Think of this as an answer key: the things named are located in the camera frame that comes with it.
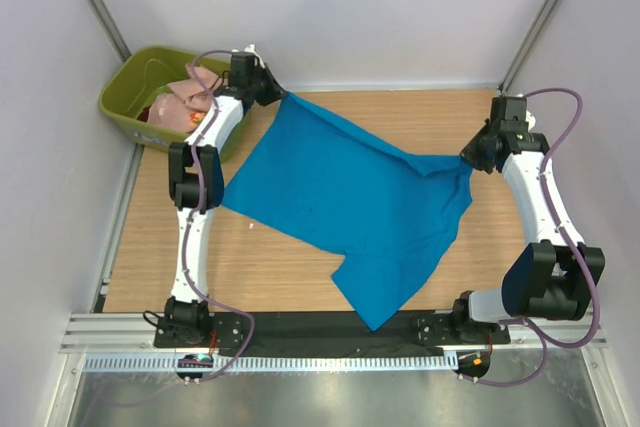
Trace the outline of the blue t shirt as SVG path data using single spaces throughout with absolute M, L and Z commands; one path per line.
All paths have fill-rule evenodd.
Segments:
M 457 155 L 406 152 L 295 94 L 226 187 L 224 205 L 343 256 L 333 281 L 368 328 L 436 270 L 472 202 Z

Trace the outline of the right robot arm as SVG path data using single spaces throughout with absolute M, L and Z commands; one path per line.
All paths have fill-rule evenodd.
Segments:
M 483 127 L 460 153 L 474 169 L 502 175 L 514 195 L 526 245 L 499 288 L 464 292 L 454 310 L 463 324 L 493 328 L 511 321 L 578 321 L 590 312 L 591 324 L 579 340 L 540 335 L 558 347 L 582 347 L 600 323 L 597 283 L 605 256 L 586 244 L 570 220 L 553 172 L 552 156 L 561 143 L 534 132 L 528 98 L 494 97 Z

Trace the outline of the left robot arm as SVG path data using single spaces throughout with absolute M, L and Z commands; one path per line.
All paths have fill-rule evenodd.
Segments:
M 254 104 L 267 106 L 286 96 L 252 45 L 228 54 L 229 70 L 212 85 L 192 73 L 209 110 L 185 141 L 172 143 L 168 150 L 169 196 L 177 211 L 179 246 L 175 281 L 156 324 L 156 347 L 201 346 L 213 338 L 207 261 L 210 230 L 225 189 L 220 153 Z

